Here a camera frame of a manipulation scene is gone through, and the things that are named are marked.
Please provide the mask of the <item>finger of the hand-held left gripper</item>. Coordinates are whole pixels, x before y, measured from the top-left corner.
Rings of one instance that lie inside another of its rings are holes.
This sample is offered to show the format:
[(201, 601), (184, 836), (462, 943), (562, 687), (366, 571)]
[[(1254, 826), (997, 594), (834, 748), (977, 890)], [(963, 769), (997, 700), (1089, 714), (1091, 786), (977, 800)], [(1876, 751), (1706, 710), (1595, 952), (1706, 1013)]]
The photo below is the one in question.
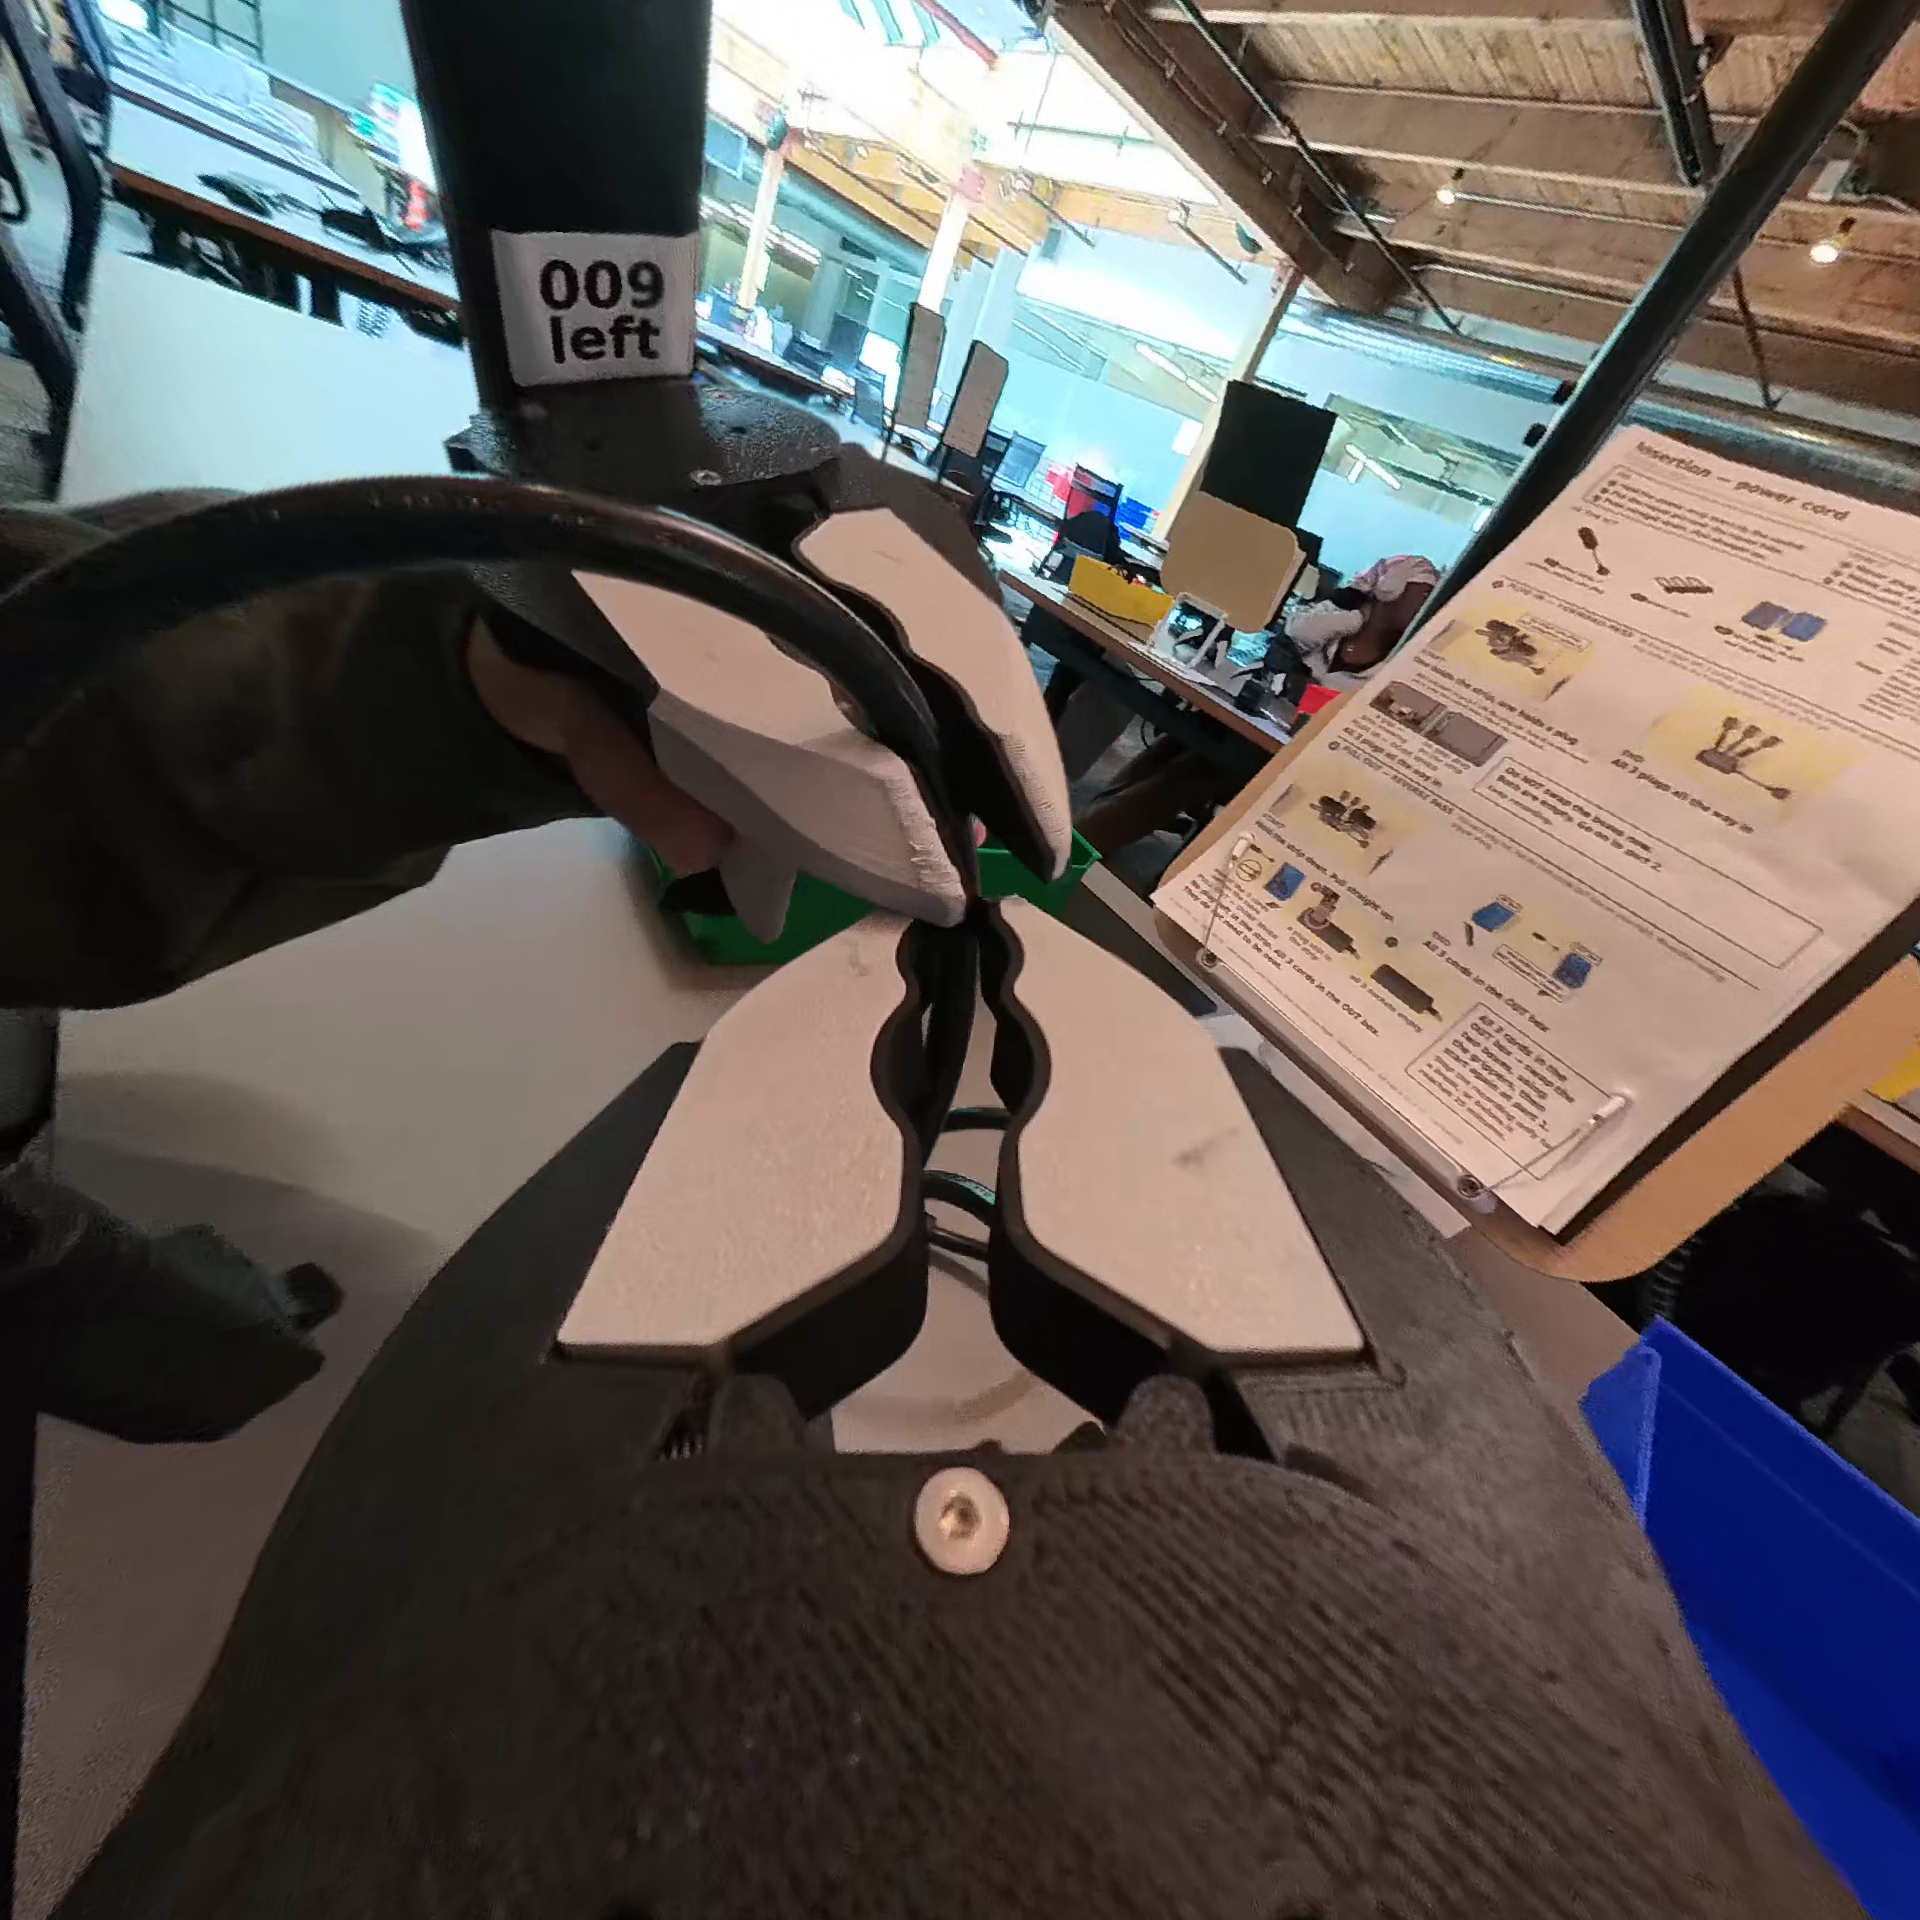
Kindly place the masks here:
[(804, 876), (890, 915), (962, 923), (962, 870), (907, 763), (852, 725), (818, 670), (690, 598), (576, 581), (655, 685), (661, 774), (732, 827), (719, 876), (753, 939), (781, 934)]
[(977, 585), (902, 516), (867, 508), (818, 520), (794, 556), (878, 618), (935, 720), (940, 774), (1044, 884), (1074, 856), (1071, 786), (1044, 690), (994, 585)]

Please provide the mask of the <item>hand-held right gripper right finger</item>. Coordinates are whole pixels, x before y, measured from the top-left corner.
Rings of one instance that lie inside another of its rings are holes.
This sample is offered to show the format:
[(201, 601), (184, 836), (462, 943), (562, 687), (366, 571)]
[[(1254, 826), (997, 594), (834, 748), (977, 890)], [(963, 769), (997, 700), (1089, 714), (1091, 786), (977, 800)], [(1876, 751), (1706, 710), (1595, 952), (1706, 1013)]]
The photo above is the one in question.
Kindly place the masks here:
[(980, 923), (1007, 1111), (987, 1290), (1036, 1378), (1111, 1425), (1148, 1381), (1362, 1369), (1370, 1342), (1229, 1064), (1173, 999), (1026, 900)]

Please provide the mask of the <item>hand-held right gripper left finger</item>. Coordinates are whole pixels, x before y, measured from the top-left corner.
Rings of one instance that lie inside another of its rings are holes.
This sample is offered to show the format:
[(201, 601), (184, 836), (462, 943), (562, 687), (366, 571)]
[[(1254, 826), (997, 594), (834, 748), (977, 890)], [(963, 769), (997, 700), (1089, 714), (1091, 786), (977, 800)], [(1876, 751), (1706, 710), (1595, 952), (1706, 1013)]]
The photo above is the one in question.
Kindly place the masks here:
[(772, 1381), (806, 1422), (900, 1361), (980, 981), (976, 924), (871, 915), (751, 987), (669, 1097), (554, 1357)]

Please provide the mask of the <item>person's left forearm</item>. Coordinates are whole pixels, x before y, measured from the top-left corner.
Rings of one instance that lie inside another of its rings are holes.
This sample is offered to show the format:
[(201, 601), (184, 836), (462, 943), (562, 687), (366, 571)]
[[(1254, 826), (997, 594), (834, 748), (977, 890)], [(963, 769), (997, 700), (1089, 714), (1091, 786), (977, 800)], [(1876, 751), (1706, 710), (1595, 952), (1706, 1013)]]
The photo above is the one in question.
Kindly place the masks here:
[(389, 576), (189, 621), (76, 690), (5, 755), (5, 1011), (153, 1000), (460, 844), (610, 811), (484, 706), (474, 637), (566, 668), (466, 576)]

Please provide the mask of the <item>person's left hand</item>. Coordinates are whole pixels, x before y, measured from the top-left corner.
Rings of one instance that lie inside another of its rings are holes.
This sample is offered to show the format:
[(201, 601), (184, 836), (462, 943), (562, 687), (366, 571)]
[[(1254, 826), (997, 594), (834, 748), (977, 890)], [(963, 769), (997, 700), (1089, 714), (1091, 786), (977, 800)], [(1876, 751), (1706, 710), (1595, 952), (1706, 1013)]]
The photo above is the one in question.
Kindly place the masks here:
[(554, 761), (597, 813), (673, 873), (706, 873), (732, 852), (733, 827), (661, 774), (641, 729), (587, 681), (512, 658), (483, 622), (469, 637), (466, 670), (502, 731)]

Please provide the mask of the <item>green plastic bin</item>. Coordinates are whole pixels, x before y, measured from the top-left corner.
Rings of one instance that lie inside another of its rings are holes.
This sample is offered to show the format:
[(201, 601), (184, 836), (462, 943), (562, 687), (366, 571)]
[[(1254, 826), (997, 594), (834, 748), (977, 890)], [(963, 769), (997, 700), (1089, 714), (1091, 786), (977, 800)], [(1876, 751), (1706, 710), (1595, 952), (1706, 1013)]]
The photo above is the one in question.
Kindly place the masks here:
[[(1080, 833), (1074, 833), (1066, 870), (1062, 878), (1044, 879), (997, 839), (987, 839), (977, 855), (981, 896), (983, 900), (1029, 900), (1060, 919), (1072, 894), (1099, 860), (1101, 855), (1092, 844)], [(719, 900), (717, 882), (690, 884), (673, 873), (652, 849), (639, 852), (639, 863), (652, 885), (654, 900), (659, 904), (661, 920), (708, 968), (784, 966), (873, 913), (868, 901), (856, 900), (828, 882), (796, 878), (779, 936), (763, 941), (751, 936), (735, 915), (712, 905)]]

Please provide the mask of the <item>black office chair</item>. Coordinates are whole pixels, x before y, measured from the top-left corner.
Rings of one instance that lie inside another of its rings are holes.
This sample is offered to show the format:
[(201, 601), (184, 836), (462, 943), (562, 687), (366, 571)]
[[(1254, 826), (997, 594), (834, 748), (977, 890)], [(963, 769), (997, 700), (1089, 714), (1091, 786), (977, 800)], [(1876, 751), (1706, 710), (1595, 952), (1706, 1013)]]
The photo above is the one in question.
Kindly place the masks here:
[(1069, 472), (1054, 550), (1066, 550), (1071, 556), (1089, 556), (1104, 566), (1121, 566), (1126, 558), (1117, 526), (1121, 499), (1123, 488), (1117, 478), (1097, 469), (1074, 464)]

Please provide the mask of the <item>long wooden desk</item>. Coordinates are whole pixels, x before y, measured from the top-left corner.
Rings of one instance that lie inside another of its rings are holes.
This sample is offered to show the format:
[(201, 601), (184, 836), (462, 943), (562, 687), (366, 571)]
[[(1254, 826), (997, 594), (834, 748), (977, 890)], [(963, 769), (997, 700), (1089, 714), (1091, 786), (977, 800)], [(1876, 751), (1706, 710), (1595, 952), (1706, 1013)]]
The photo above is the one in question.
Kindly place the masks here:
[(1292, 723), (1241, 710), (1213, 682), (1189, 673), (1173, 656), (1150, 644), (1140, 625), (1097, 613), (1055, 581), (1018, 566), (997, 568), (1005, 594), (1029, 611), (1044, 611), (1074, 641), (1026, 637), (1049, 658), (1064, 660), (1086, 685), (1102, 687), (1129, 713), (1177, 737), (1196, 754), (1224, 766), (1244, 755), (1278, 755), (1292, 743)]

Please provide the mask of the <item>beige board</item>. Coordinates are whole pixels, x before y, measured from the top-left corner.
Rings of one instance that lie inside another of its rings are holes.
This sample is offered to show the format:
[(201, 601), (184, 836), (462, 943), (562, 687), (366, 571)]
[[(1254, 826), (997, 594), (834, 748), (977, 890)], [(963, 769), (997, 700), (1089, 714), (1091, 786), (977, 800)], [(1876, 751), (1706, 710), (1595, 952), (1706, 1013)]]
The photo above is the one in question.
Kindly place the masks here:
[(1236, 633), (1273, 625), (1307, 566), (1296, 532), (1206, 491), (1192, 491), (1165, 535), (1166, 596)]

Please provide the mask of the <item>dark long desk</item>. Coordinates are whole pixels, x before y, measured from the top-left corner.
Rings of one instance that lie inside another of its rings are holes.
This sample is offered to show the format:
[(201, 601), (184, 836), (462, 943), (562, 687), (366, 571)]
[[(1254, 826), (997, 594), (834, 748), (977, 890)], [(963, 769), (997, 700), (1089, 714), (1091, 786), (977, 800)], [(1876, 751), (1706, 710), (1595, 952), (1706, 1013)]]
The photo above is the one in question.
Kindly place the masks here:
[(371, 244), (371, 214), (318, 157), (276, 142), (226, 105), (166, 80), (115, 74), (110, 186), (146, 225), (156, 258), (177, 263), (209, 243), (250, 270), (304, 281), (331, 316), (341, 297), (460, 323), (451, 274)]

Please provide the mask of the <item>black monitor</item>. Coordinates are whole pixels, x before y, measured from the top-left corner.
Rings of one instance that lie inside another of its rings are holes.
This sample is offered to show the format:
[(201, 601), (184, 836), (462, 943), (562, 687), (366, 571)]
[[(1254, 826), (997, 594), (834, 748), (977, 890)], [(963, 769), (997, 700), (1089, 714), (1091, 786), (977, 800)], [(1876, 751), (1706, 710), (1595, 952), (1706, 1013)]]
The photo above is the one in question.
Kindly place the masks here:
[(1196, 490), (1298, 531), (1339, 415), (1254, 381), (1231, 381)]

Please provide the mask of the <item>pink and white cloth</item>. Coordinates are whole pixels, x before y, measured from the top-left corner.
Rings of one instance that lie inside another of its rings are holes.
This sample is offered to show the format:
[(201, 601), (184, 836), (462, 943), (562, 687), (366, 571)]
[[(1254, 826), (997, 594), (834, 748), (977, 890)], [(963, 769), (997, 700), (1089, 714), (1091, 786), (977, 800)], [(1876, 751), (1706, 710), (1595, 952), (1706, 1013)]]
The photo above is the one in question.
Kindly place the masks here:
[(1285, 639), (1315, 685), (1350, 690), (1402, 646), (1440, 579), (1423, 556), (1382, 558), (1289, 617)]

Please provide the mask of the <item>wooden sheet board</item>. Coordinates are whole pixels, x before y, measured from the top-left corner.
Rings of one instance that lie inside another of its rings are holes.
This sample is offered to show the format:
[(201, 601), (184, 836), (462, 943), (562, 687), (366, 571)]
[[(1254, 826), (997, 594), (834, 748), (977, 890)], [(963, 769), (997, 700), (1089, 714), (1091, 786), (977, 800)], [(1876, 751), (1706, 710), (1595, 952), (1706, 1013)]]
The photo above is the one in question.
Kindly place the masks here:
[(1918, 971), (1907, 958), (1679, 1139), (1581, 1230), (1554, 1239), (1500, 1198), (1466, 1195), (1456, 1165), (1368, 1097), (1323, 1047), (1261, 1009), (1221, 963), (1199, 959), (1196, 934), (1161, 911), (1155, 911), (1155, 927), (1166, 956), (1232, 1007), (1261, 1044), (1288, 1061), (1296, 1081), (1317, 1089), (1321, 1117), (1336, 1113), (1350, 1121), (1362, 1154), (1405, 1168), (1419, 1191), (1458, 1212), (1506, 1259), (1564, 1284), (1613, 1284), (1655, 1268), (1864, 1100), (1918, 1032)]

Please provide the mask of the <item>printed instruction sheet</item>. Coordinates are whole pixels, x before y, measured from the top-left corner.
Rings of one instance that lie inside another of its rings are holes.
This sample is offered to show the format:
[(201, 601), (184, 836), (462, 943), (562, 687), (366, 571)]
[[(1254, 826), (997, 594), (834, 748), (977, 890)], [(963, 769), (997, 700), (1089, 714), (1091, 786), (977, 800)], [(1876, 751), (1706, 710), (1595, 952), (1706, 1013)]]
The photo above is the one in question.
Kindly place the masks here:
[(1918, 520), (1620, 429), (1155, 907), (1568, 1237), (1916, 943)]

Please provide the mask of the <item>blue plastic bin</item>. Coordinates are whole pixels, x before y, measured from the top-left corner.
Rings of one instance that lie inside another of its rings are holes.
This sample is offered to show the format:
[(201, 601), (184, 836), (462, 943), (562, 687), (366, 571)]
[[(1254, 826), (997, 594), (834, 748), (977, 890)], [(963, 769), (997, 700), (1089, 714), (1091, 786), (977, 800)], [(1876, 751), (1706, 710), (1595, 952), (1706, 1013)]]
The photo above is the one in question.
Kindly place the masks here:
[(1694, 1650), (1811, 1841), (1918, 1914), (1918, 1521), (1659, 1319), (1580, 1401)]

